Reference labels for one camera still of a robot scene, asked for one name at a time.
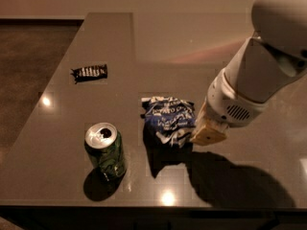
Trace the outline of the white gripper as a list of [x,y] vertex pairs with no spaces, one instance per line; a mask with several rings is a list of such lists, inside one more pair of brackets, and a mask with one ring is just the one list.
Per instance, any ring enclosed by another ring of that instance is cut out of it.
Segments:
[[240,96],[228,83],[225,69],[210,84],[190,141],[200,146],[222,142],[230,127],[248,126],[267,107]]

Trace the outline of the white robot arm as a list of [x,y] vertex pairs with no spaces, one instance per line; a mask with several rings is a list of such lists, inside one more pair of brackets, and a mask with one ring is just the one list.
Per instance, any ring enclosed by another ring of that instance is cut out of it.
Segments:
[[210,84],[191,142],[207,146],[245,127],[307,73],[307,0],[254,0],[254,35]]

